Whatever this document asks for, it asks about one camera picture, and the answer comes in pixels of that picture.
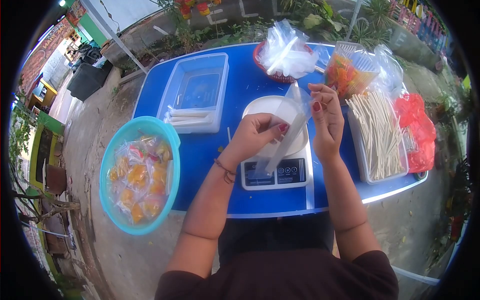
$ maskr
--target hand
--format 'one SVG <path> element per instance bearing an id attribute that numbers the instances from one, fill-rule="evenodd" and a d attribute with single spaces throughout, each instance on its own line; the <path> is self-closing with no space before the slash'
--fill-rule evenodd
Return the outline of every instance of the hand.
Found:
<path id="1" fill-rule="evenodd" d="M 231 142 L 218 157 L 225 168 L 235 171 L 237 165 L 255 156 L 266 144 L 288 130 L 288 124 L 269 113 L 246 115 L 232 137 Z"/>
<path id="2" fill-rule="evenodd" d="M 325 84 L 308 84 L 313 98 L 310 109 L 315 122 L 316 135 L 313 138 L 313 149 L 318 159 L 325 165 L 340 157 L 343 119 L 338 96 Z"/>

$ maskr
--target sign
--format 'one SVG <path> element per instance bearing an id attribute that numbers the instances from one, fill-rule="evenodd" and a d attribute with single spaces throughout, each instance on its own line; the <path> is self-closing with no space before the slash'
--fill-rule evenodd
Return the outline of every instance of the sign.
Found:
<path id="1" fill-rule="evenodd" d="M 67 18 L 63 18 L 63 20 L 52 28 L 40 45 L 38 45 L 28 57 L 21 71 L 23 76 L 22 89 L 27 93 L 27 101 L 30 97 L 29 91 L 35 79 L 40 74 L 40 70 L 42 70 L 49 57 L 57 49 L 65 36 L 72 30 L 73 27 L 68 23 Z"/>
<path id="2" fill-rule="evenodd" d="M 80 3 L 79 0 L 75 0 L 72 6 L 68 9 L 65 17 L 73 26 L 77 26 L 78 22 L 84 16 L 85 13 L 86 13 L 85 7 L 83 7 L 83 5 Z"/>

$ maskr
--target teal plastic bowl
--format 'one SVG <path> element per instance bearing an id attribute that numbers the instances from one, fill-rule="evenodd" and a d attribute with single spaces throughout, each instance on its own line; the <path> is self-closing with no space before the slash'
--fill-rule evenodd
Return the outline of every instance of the teal plastic bowl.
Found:
<path id="1" fill-rule="evenodd" d="M 165 203 L 165 207 L 162 212 L 156 217 L 156 219 L 149 221 L 147 224 L 133 225 L 120 209 L 114 205 L 111 199 L 111 193 L 109 191 L 109 180 L 107 178 L 108 170 L 115 165 L 115 150 L 124 141 L 133 141 L 139 138 L 138 131 L 144 134 L 159 135 L 162 136 L 165 141 L 168 142 L 172 149 L 173 156 L 173 180 L 170 189 L 170 195 Z M 103 154 L 102 165 L 100 166 L 100 201 L 102 203 L 103 210 L 107 213 L 110 219 L 118 228 L 133 235 L 144 235 L 155 230 L 160 224 L 162 224 L 165 217 L 170 212 L 180 182 L 180 138 L 170 124 L 165 124 L 157 118 L 144 116 L 135 118 L 123 125 L 117 133 L 112 137 L 110 143 Z"/>

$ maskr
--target red basket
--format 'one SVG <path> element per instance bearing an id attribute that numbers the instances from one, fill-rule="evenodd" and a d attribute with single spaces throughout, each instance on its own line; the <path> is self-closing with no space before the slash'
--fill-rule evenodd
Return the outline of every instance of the red basket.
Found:
<path id="1" fill-rule="evenodd" d="M 295 78 L 293 78 L 292 76 L 284 76 L 281 72 L 277 72 L 275 74 L 268 75 L 267 70 L 257 61 L 257 58 L 255 58 L 255 57 L 258 56 L 258 53 L 260 52 L 260 50 L 262 50 L 262 48 L 264 47 L 266 42 L 267 41 L 265 40 L 265 41 L 261 42 L 260 44 L 258 44 L 257 47 L 255 47 L 255 49 L 253 50 L 253 61 L 256 63 L 256 65 L 260 69 L 262 69 L 262 71 L 264 71 L 265 75 L 267 75 L 270 79 L 275 80 L 276 82 L 283 83 L 283 84 L 290 84 L 290 83 L 294 82 L 296 80 Z M 307 49 L 308 52 L 313 53 L 312 48 L 307 46 L 307 44 L 305 44 L 305 49 Z"/>

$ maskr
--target fingernail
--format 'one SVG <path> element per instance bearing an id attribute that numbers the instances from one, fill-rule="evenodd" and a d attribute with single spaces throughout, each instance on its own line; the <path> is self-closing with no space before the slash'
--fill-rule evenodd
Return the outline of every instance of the fingernail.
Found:
<path id="1" fill-rule="evenodd" d="M 319 110 L 320 110 L 320 108 L 321 108 L 321 106 L 320 106 L 320 102 L 318 102 L 318 101 L 315 101 L 315 102 L 313 103 L 313 110 L 315 110 L 315 111 L 319 111 Z"/>

